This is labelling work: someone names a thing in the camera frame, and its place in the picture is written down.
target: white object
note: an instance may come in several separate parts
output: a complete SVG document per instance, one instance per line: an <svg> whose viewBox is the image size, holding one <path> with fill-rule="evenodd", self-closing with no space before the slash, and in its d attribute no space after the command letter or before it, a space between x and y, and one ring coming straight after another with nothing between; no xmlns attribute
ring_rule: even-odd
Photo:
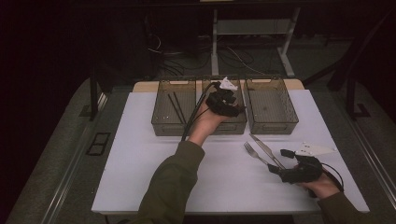
<svg viewBox="0 0 396 224"><path fill-rule="evenodd" d="M235 86L233 83L231 83L230 80L228 80L227 77L225 77L220 84L220 88L224 90L230 90L230 91L237 91L238 87Z"/></svg>
<svg viewBox="0 0 396 224"><path fill-rule="evenodd" d="M296 155L299 156L318 156L318 155L324 155L328 153L333 153L336 152L337 150L335 148L330 148L330 147L322 147L322 146L316 146L312 145L309 143L303 143L300 148L295 151Z"/></svg>

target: white table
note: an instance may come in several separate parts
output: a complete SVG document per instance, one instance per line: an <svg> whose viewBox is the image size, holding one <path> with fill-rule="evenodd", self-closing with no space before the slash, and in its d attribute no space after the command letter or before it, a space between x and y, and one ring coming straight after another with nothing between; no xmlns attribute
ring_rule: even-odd
<svg viewBox="0 0 396 224"><path fill-rule="evenodd" d="M299 123L290 135L257 135L276 157L291 168L296 160L283 158L281 148L297 150L302 142L336 148L309 91L289 91ZM173 155L180 137L159 137L151 126L155 92L132 92L111 148L92 211L104 215L137 211L158 165ZM302 188L282 183L259 160L251 158L246 141L269 160L250 138L242 135L209 136L198 182L187 203L188 214L299 214L318 212L316 200ZM366 202L338 152L318 156L344 178L346 196L362 212Z"/></svg>

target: person's right hand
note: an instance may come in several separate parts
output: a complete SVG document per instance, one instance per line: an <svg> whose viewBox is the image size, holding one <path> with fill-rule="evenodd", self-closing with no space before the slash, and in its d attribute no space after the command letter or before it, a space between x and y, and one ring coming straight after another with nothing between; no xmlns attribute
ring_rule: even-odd
<svg viewBox="0 0 396 224"><path fill-rule="evenodd" d="M340 192L334 182L324 173L318 180L308 183L299 183L298 185L306 189L312 189L319 199L325 199Z"/></svg>

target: olive green sleeve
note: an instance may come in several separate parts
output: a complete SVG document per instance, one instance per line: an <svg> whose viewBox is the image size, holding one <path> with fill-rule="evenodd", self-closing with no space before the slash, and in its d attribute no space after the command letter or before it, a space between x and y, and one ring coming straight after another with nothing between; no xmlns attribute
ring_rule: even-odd
<svg viewBox="0 0 396 224"><path fill-rule="evenodd" d="M180 142L175 155L163 161L155 171L132 223L182 223L204 155L198 145Z"/></svg>
<svg viewBox="0 0 396 224"><path fill-rule="evenodd" d="M359 212L342 192L318 201L318 205L325 224L377 223L370 213Z"/></svg>

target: transparent storage container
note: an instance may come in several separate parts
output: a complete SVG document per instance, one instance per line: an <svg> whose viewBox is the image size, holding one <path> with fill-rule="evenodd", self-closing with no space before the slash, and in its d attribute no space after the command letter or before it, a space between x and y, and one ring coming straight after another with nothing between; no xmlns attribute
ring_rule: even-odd
<svg viewBox="0 0 396 224"><path fill-rule="evenodd" d="M251 133L293 132L299 120L282 78L246 75L244 95Z"/></svg>
<svg viewBox="0 0 396 224"><path fill-rule="evenodd" d="M182 136L195 104L195 77L162 77L151 119L155 134Z"/></svg>
<svg viewBox="0 0 396 224"><path fill-rule="evenodd" d="M245 106L244 98L242 95L241 82L239 80L238 75L218 75L218 76L203 76L202 80L202 91L211 83L216 81L222 81L225 77L227 77L230 82L238 87L237 91L233 91L233 97L236 98L235 102L240 106ZM206 96L209 95L210 92L215 91L214 87L209 88ZM246 112L240 113L237 117L233 117L223 121L218 128L213 132L213 134L243 134L248 122L248 118Z"/></svg>

